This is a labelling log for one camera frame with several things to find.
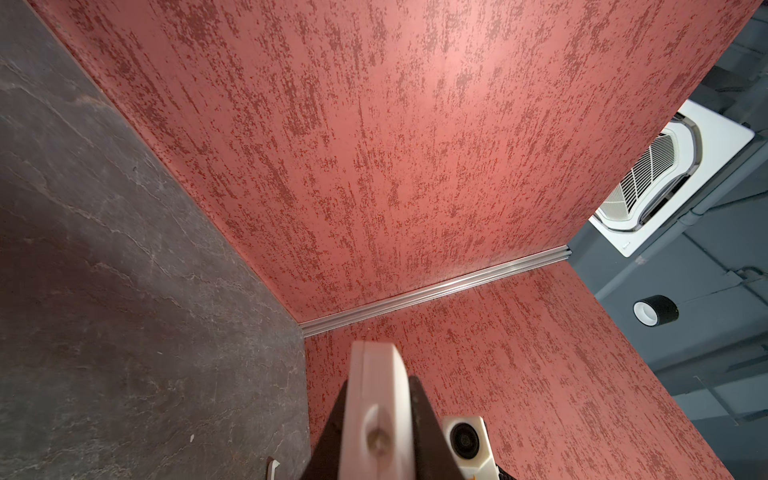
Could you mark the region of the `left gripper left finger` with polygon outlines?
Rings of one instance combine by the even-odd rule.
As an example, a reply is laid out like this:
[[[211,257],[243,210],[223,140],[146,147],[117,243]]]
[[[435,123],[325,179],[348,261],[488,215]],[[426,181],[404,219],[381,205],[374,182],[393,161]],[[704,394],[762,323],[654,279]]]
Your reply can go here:
[[[347,384],[347,381],[342,384],[301,480],[338,479]]]

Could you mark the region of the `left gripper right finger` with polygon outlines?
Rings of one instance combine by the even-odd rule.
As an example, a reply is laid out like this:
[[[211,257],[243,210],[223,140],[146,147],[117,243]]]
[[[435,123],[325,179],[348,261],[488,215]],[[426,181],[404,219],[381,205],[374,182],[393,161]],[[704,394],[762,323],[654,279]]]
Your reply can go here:
[[[416,478],[464,480],[421,381],[409,376]]]

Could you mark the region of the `white remote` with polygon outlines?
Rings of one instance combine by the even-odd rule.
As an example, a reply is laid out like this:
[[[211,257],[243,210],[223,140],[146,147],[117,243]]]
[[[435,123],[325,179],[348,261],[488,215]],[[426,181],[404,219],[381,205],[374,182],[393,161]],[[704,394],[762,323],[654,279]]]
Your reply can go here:
[[[352,344],[338,477],[416,477],[408,376],[391,343]]]

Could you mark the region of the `white battery cover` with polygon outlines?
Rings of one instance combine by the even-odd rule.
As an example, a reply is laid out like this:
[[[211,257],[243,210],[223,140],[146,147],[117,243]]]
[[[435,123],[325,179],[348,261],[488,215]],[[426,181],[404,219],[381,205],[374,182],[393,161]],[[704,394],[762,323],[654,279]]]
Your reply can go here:
[[[267,466],[266,480],[276,479],[276,472],[279,466],[280,466],[280,462],[277,459],[274,459],[274,458],[269,459],[268,466]]]

